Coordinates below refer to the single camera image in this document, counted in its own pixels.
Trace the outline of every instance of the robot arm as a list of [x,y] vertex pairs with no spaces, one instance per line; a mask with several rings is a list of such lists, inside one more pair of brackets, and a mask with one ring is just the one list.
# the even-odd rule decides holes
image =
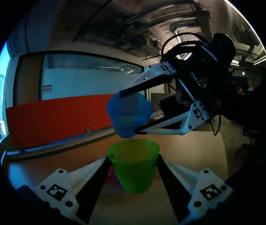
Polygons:
[[[215,98],[235,55],[232,40],[226,35],[216,34],[209,47],[198,41],[188,60],[174,58],[180,52],[177,47],[174,48],[175,51],[170,50],[165,54],[161,63],[148,66],[126,89],[120,91],[120,96],[126,97],[176,79],[193,104],[187,112],[164,117],[137,128],[136,134],[183,135],[218,114]],[[179,129],[161,129],[180,121],[182,123]]]

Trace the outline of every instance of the green cup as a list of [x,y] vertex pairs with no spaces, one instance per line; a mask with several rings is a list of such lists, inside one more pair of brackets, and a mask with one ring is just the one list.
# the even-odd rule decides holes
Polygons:
[[108,149],[108,157],[123,189],[143,193],[153,183],[159,145],[144,139],[118,142]]

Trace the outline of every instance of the blue cup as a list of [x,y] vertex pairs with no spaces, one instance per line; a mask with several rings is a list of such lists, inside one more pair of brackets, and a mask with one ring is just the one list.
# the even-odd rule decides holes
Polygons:
[[151,118],[152,103],[139,93],[127,97],[120,97],[117,93],[109,99],[107,113],[117,135],[132,138],[135,136],[135,129]]

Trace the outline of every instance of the white wall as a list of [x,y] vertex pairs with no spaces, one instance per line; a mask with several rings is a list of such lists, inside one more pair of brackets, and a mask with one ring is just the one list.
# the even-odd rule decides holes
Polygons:
[[149,88],[149,100],[150,101],[152,100],[151,93],[165,93],[164,84]]
[[45,69],[42,86],[52,85],[52,92],[43,93],[41,87],[41,100],[114,94],[135,78],[130,74],[94,69]]

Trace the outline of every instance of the ceiling light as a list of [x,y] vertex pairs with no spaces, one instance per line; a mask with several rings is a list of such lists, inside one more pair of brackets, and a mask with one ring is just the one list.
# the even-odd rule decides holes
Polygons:
[[111,66],[98,66],[98,68],[120,69],[120,70],[124,71],[124,69],[122,69],[122,68],[119,68],[119,67],[111,67]]
[[187,53],[186,57],[184,58],[184,60],[187,60],[189,57],[191,56],[191,52]]
[[158,12],[158,11],[160,11],[162,9],[167,9],[167,8],[170,8],[170,7],[173,7],[173,6],[175,6],[175,4],[171,4],[171,5],[168,5],[168,6],[164,6],[164,7],[161,7],[161,8],[159,8],[159,9],[153,11],[153,12],[150,12],[149,14],[154,13],[154,12]]
[[263,61],[265,61],[265,60],[266,60],[266,58],[260,60],[259,62],[254,63],[254,66],[257,65],[257,64],[259,64],[259,63],[261,63],[261,62],[263,62]]
[[130,70],[127,72],[127,74],[132,73],[133,71],[134,71],[134,69],[130,69]]
[[226,3],[228,3],[246,22],[247,24],[250,26],[250,28],[252,29],[252,31],[254,32],[254,34],[256,35],[256,37],[258,38],[258,40],[260,41],[265,53],[266,53],[266,50],[262,44],[262,41],[260,40],[258,34],[256,33],[256,31],[254,30],[254,28],[252,27],[252,25],[247,21],[247,19],[241,14],[241,12],[239,12],[239,10],[232,4],[230,3],[228,0],[224,0]]
[[234,63],[234,64],[239,64],[239,61],[237,61],[237,60],[232,60],[232,63]]
[[261,62],[263,62],[265,60],[266,60],[266,55],[261,57],[260,59],[257,59],[256,61],[254,61],[253,64],[257,65],[257,64],[259,64],[259,63],[261,63]]

